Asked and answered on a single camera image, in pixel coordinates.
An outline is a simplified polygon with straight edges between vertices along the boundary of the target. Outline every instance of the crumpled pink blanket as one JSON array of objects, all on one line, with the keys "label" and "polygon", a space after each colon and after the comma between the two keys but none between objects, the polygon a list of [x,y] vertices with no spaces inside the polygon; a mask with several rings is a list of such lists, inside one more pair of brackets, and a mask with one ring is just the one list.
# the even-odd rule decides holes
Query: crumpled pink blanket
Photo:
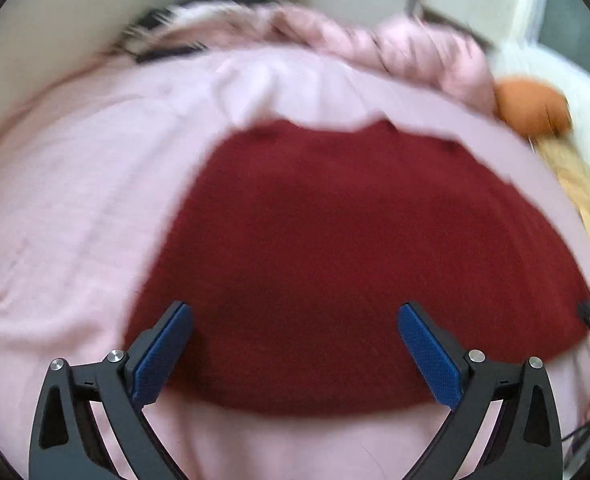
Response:
[{"label": "crumpled pink blanket", "polygon": [[496,110],[493,77],[475,40],[407,16],[367,30],[344,27],[321,12],[291,4],[196,4],[175,7],[174,17],[151,38],[150,47],[201,43],[229,49],[267,42],[302,44],[387,72],[440,90],[485,116]]}]

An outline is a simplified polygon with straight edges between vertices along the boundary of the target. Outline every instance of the bed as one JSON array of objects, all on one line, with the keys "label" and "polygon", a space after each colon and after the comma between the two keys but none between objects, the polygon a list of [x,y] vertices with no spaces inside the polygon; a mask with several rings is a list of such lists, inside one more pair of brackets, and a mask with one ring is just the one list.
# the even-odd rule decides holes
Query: bed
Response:
[{"label": "bed", "polygon": [[[398,130],[457,142],[546,218],[590,289],[590,243],[572,204],[530,147],[488,114],[444,92],[293,45],[147,66],[127,56],[79,64],[140,7],[133,1],[111,23],[88,23],[71,45],[83,52],[65,49],[57,63],[58,75],[75,76],[0,123],[0,450],[22,478],[48,364],[56,356],[94,362],[123,345],[185,190],[230,132],[274,118],[350,132],[384,118]],[[4,35],[0,28],[0,42]],[[81,38],[96,40],[82,48]],[[37,68],[30,84],[0,78],[8,82],[0,93],[14,88],[0,100],[0,116],[55,78]],[[547,369],[565,434],[590,402],[590,340]],[[462,476],[474,469],[498,408]],[[332,418],[284,416],[169,390],[144,412],[189,478],[315,480],[403,477],[448,409],[421,404]],[[99,407],[96,416],[120,474],[131,478]]]}]

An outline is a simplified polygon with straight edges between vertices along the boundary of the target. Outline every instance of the metal screw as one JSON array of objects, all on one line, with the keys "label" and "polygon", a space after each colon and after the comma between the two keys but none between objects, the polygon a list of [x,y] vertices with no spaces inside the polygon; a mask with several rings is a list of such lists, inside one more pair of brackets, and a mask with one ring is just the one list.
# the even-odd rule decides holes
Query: metal screw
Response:
[{"label": "metal screw", "polygon": [[64,367],[64,360],[63,359],[55,359],[52,363],[50,363],[50,369],[56,372],[57,370],[61,370]]},{"label": "metal screw", "polygon": [[124,359],[124,352],[123,350],[111,350],[110,352],[108,352],[107,357],[108,361],[110,361],[111,363],[118,363],[122,359]]},{"label": "metal screw", "polygon": [[532,368],[535,368],[536,370],[539,370],[540,368],[542,368],[544,366],[544,363],[542,362],[542,360],[539,357],[531,357],[529,359],[529,364],[531,365]]},{"label": "metal screw", "polygon": [[469,359],[474,363],[483,363],[486,360],[486,356],[481,350],[471,350],[469,352]]}]

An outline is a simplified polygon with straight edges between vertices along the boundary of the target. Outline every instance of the red cloth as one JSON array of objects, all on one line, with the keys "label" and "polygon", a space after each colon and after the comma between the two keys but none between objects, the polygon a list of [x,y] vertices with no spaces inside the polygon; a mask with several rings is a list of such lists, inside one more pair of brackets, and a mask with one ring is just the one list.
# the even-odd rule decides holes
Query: red cloth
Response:
[{"label": "red cloth", "polygon": [[375,412],[431,398],[397,334],[406,301],[464,348],[522,362],[578,343],[589,297],[544,216],[458,143],[279,121],[213,153],[126,343],[182,300],[196,332],[174,387],[257,412]]}]

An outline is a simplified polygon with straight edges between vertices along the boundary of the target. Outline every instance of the blue gripper pad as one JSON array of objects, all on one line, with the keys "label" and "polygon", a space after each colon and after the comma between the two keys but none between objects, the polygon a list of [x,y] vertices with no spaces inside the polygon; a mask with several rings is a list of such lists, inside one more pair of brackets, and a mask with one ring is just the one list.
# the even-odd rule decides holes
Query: blue gripper pad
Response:
[{"label": "blue gripper pad", "polygon": [[130,383],[130,398],[138,410],[157,400],[192,332],[191,308],[176,302],[155,328],[142,333],[128,350],[131,362],[126,364],[126,383]]},{"label": "blue gripper pad", "polygon": [[460,371],[410,304],[400,308],[397,328],[435,400],[455,410],[463,395]]}]

